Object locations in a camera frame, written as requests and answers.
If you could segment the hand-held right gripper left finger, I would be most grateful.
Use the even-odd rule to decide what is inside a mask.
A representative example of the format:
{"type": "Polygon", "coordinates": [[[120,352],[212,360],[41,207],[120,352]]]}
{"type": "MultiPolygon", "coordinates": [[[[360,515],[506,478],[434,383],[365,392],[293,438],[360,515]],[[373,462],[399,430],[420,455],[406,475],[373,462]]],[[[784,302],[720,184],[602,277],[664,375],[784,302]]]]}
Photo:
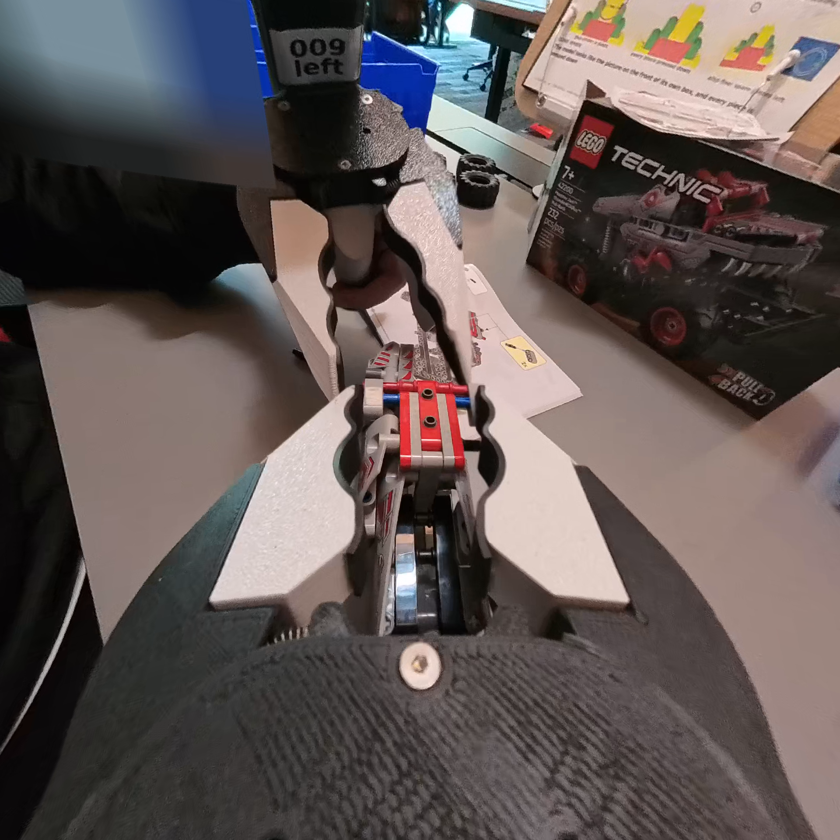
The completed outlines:
{"type": "Polygon", "coordinates": [[[356,535],[355,500],[339,473],[353,426],[348,387],[268,456],[209,605],[315,611],[351,594],[345,555],[356,535]]]}

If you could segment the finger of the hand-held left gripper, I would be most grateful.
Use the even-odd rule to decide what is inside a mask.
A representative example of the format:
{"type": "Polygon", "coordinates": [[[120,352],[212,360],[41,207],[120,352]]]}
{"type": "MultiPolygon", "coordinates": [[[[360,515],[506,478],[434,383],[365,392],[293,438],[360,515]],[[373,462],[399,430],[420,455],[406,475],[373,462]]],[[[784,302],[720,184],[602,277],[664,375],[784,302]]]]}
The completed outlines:
{"type": "Polygon", "coordinates": [[[330,255],[328,220],[297,199],[273,200],[276,294],[308,368],[330,401],[343,389],[334,339],[334,306],[324,267],[330,255]]]}
{"type": "Polygon", "coordinates": [[[400,185],[384,209],[383,236],[408,268],[413,312],[423,331],[434,331],[455,381],[471,386],[463,232],[452,177],[436,187],[425,181],[400,185]]]}

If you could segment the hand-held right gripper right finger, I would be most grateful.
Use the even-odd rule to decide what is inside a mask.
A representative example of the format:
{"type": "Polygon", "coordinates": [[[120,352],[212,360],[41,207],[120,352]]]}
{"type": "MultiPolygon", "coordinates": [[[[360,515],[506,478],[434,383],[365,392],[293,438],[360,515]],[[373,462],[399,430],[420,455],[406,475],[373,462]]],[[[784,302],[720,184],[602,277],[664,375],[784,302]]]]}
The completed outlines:
{"type": "Polygon", "coordinates": [[[486,386],[476,388],[474,407],[486,483],[476,537],[489,559],[491,601],[524,611],[629,607],[573,459],[486,386]]]}

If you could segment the grey red toy truck model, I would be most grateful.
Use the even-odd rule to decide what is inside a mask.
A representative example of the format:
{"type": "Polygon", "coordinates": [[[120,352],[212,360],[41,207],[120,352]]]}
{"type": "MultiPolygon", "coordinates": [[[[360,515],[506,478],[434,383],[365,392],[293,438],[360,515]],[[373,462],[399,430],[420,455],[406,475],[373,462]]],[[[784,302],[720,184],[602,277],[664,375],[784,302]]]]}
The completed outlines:
{"type": "Polygon", "coordinates": [[[386,343],[367,364],[355,488],[376,635],[480,631],[470,408],[468,387],[417,345],[386,343]]]}

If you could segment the person's left forearm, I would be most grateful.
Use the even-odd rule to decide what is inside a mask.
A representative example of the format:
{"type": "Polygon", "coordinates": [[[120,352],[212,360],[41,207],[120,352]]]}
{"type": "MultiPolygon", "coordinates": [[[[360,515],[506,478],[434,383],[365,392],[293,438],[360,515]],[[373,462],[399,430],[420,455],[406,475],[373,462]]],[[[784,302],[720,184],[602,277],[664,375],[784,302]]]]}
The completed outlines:
{"type": "Polygon", "coordinates": [[[265,262],[234,185],[1,155],[1,268],[28,290],[160,291],[197,298],[265,262]]]}

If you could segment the task instruction sheet on board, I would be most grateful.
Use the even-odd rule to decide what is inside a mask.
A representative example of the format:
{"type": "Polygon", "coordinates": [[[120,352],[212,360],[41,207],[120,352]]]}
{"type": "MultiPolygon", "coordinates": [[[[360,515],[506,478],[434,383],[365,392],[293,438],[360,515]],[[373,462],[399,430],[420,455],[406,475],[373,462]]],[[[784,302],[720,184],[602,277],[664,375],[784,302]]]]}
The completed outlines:
{"type": "MultiPolygon", "coordinates": [[[[577,98],[574,110],[570,116],[564,116],[559,112],[537,110],[537,94],[526,90],[522,83],[529,74],[530,69],[537,58],[542,54],[547,45],[548,38],[554,34],[560,18],[569,2],[552,2],[546,16],[541,23],[538,33],[535,35],[532,45],[528,48],[526,56],[518,72],[516,83],[516,99],[522,111],[530,113],[546,112],[557,120],[570,120],[578,108],[578,102],[585,94],[587,86],[592,86],[602,91],[610,98],[611,93],[605,93],[602,89],[591,82],[586,82],[582,93],[577,98]]],[[[838,147],[838,82],[823,95],[819,102],[804,116],[804,118],[793,128],[793,136],[788,140],[799,144],[806,149],[818,153],[829,152],[838,147]]]]}

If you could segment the person's left hand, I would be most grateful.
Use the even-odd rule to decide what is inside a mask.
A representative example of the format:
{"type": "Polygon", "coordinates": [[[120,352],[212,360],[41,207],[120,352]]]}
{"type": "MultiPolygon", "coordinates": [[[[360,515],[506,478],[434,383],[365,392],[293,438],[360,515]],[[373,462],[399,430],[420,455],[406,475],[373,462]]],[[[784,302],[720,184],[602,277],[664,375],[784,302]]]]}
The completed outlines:
{"type": "Polygon", "coordinates": [[[379,306],[403,289],[408,282],[407,263],[393,252],[380,234],[374,235],[371,268],[360,284],[339,279],[330,293],[337,308],[363,311],[379,306]]]}

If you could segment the blue storage bin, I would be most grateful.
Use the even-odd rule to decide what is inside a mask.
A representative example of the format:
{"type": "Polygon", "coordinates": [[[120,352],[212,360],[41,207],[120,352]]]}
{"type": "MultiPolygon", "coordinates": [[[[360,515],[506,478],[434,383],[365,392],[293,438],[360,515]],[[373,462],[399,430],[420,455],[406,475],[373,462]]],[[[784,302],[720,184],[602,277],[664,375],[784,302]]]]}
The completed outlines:
{"type": "Polygon", "coordinates": [[[400,106],[409,128],[426,131],[438,64],[384,35],[368,35],[366,2],[248,5],[265,96],[358,83],[400,106]]]}

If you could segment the white instruction booklet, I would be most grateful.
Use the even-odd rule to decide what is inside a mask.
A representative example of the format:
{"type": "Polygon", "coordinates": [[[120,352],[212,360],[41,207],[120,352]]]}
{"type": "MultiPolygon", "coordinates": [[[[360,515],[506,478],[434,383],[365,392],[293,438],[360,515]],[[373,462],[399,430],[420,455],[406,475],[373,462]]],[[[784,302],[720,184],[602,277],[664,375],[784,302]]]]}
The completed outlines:
{"type": "MultiPolygon", "coordinates": [[[[477,266],[465,265],[465,283],[474,382],[487,386],[526,418],[581,396],[579,386],[514,321],[477,266]]],[[[425,332],[417,324],[408,290],[369,309],[367,315],[382,344],[408,348],[400,379],[446,382],[451,378],[435,332],[425,332]]]]}

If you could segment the wooden background table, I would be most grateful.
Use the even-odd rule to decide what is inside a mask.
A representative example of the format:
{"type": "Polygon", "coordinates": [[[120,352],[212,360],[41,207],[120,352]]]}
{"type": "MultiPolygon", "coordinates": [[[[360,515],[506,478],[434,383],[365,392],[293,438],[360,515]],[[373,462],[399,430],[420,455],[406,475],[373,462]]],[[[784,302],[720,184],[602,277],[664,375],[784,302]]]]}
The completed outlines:
{"type": "Polygon", "coordinates": [[[470,34],[490,47],[485,119],[497,123],[506,97],[511,56],[524,56],[549,1],[467,1],[473,9],[470,34]]]}

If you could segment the toy truck set box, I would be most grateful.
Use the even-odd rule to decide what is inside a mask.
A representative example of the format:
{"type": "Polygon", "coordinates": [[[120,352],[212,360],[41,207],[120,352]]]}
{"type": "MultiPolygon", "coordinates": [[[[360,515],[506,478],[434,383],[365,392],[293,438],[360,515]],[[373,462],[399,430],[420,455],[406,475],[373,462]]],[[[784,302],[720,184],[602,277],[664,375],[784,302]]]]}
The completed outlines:
{"type": "Polygon", "coordinates": [[[531,268],[754,418],[838,372],[838,163],[663,133],[591,83],[573,114],[531,268]]]}

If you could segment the clear plastic bag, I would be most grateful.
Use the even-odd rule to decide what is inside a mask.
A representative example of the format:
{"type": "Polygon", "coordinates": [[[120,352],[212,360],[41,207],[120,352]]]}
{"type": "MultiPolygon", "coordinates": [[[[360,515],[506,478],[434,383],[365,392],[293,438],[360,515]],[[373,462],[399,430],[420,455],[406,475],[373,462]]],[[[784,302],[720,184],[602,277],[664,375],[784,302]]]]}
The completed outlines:
{"type": "Polygon", "coordinates": [[[784,143],[793,131],[769,131],[750,113],[716,104],[661,97],[658,94],[616,87],[614,109],[645,127],[682,137],[733,142],[784,143]]]}

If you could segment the printed instruction sheet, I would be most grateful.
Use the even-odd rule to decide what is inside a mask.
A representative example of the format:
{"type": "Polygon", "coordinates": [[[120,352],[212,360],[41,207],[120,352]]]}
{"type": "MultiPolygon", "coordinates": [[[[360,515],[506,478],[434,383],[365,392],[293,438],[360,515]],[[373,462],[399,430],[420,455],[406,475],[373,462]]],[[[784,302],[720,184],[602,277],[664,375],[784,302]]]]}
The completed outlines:
{"type": "MultiPolygon", "coordinates": [[[[585,83],[753,113],[769,131],[793,130],[839,70],[839,6],[823,1],[583,1],[562,47],[570,116],[585,83]],[[789,50],[798,63],[771,96],[755,88],[789,50]]],[[[538,95],[545,50],[522,83],[538,95]]]]}

